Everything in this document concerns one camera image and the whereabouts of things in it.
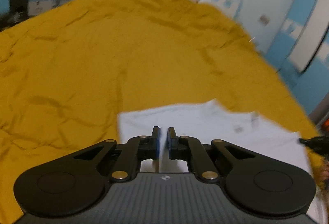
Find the logo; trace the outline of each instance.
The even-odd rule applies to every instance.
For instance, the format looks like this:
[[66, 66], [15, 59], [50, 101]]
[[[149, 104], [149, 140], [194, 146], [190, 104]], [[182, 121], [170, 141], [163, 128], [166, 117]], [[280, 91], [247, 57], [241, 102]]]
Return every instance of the logo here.
[[161, 178], [162, 178], [164, 181], [167, 181], [167, 180], [170, 179], [170, 176], [165, 175], [165, 176], [162, 176]]

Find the yellow cloth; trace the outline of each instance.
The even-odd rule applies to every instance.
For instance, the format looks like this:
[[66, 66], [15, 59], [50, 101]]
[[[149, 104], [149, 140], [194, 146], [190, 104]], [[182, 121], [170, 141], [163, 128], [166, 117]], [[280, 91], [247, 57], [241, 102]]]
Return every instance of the yellow cloth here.
[[[22, 215], [22, 172], [118, 139], [121, 111], [216, 98], [316, 136], [249, 40], [190, 0], [76, 0], [0, 33], [0, 223]], [[321, 158], [309, 156], [316, 170]]]

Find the black object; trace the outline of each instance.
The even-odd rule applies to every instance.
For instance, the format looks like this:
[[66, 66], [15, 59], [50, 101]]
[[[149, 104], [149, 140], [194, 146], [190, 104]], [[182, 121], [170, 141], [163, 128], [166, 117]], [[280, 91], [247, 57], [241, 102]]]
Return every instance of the black object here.
[[31, 168], [16, 180], [19, 224], [315, 223], [306, 212], [315, 183], [304, 170], [223, 140], [211, 145], [167, 133], [172, 160], [189, 173], [141, 173], [159, 157], [152, 136], [95, 144]]
[[29, 18], [28, 2], [29, 0], [9, 0], [10, 10], [6, 15], [0, 17], [0, 32], [5, 28], [12, 27]]
[[329, 160], [329, 137], [321, 136], [311, 139], [299, 139], [299, 142], [310, 148], [313, 152], [325, 157]]

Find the orange object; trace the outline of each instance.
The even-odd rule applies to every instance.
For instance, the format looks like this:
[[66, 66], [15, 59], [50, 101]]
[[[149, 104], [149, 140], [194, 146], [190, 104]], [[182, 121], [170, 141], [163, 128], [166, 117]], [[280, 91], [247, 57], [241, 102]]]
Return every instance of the orange object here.
[[322, 124], [322, 130], [323, 131], [329, 131], [329, 119], [327, 119], [323, 124]]

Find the metal rivet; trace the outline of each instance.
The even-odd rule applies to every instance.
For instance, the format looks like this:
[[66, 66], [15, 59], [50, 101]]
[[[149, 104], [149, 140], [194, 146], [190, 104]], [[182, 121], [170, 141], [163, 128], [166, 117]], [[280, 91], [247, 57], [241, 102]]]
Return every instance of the metal rivet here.
[[202, 173], [202, 176], [208, 180], [214, 180], [218, 177], [218, 174], [214, 171], [206, 171]]
[[112, 173], [112, 177], [118, 180], [123, 180], [128, 176], [128, 173], [125, 171], [115, 171]]

